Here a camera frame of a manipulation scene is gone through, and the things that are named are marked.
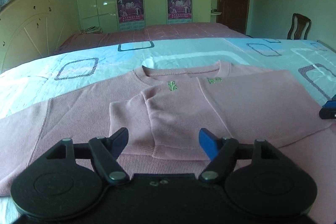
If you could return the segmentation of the purple poster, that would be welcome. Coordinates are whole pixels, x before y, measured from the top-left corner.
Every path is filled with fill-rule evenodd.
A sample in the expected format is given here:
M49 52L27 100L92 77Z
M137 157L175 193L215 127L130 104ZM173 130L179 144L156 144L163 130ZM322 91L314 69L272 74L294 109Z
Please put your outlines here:
M135 31L145 27L143 0L117 0L120 31Z
M167 0L168 24L192 22L192 0Z

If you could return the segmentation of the pink checked bed cover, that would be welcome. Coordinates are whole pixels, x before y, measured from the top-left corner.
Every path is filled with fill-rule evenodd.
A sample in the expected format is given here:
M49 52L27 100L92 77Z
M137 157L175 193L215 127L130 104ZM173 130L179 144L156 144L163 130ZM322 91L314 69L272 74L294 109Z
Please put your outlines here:
M180 23L145 27L141 30L113 33L79 33L70 36L54 50L58 55L91 48L114 46L124 43L156 40L198 39L198 38L247 38L220 23Z

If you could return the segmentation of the cream round headboard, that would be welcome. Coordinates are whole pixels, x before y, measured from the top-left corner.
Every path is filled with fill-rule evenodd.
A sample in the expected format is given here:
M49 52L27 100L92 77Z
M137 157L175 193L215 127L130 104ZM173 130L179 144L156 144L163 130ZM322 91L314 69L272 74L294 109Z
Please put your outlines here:
M77 22L59 0L15 0L1 10L1 73L49 57Z

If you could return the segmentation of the lower right purple poster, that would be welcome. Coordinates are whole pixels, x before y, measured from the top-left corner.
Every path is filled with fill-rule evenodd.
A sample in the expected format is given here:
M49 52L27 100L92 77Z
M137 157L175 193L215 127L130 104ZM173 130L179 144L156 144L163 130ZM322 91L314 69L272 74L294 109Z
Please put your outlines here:
M192 22L192 0L167 0L168 24Z

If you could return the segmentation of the items on bedside table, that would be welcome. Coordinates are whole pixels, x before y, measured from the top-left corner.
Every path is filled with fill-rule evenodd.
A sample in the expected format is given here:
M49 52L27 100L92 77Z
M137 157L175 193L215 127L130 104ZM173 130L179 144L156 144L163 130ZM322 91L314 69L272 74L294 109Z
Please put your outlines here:
M80 31L81 34L101 34L102 28L99 26L92 26Z

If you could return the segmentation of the lower left purple poster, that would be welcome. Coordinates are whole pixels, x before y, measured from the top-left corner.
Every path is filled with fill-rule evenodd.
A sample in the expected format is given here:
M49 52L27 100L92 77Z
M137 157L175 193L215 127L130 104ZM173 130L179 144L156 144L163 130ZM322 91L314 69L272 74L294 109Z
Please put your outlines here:
M135 31L145 27L143 0L117 0L120 31Z

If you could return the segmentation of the light blue patterned bedsheet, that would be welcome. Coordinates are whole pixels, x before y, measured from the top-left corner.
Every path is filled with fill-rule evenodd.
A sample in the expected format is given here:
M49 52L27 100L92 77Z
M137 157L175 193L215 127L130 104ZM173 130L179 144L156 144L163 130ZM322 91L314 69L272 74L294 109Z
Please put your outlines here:
M191 68L223 60L286 69L321 105L335 96L335 51L321 42L251 38L146 40L72 51L1 74L1 117L134 68Z

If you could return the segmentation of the pink mouse logo t-shirt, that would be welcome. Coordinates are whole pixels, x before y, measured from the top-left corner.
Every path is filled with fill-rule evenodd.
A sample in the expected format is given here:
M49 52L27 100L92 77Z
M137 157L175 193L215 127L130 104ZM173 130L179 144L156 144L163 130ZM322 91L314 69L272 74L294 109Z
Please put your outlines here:
M122 127L119 162L130 173L200 173L202 128L240 143L265 139L314 178L310 216L335 223L335 122L289 71L219 61L208 67L149 69L36 103L1 119L1 195L55 143L84 143Z

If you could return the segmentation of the dark wooden chair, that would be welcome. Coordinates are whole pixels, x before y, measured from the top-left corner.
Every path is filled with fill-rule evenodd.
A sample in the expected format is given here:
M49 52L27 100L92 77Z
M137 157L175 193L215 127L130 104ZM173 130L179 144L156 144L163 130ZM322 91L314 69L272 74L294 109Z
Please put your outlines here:
M311 28L311 20L304 15L293 13L291 26L287 34L289 40L306 40Z

